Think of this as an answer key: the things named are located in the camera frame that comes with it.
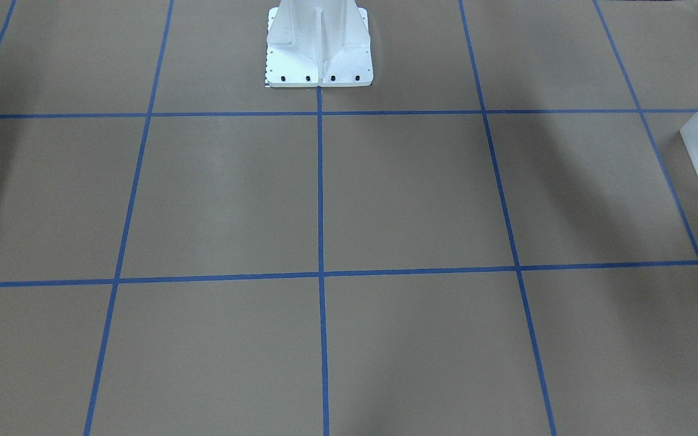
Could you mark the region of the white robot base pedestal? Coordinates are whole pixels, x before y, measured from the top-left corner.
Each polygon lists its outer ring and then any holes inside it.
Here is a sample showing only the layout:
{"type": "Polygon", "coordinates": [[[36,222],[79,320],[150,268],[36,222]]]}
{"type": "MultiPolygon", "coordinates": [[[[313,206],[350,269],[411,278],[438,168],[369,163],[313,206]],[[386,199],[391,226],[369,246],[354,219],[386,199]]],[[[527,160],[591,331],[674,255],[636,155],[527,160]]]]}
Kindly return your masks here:
{"type": "Polygon", "coordinates": [[[369,15],[355,1],[282,1],[268,11],[264,83],[272,88],[374,82],[369,15]]]}

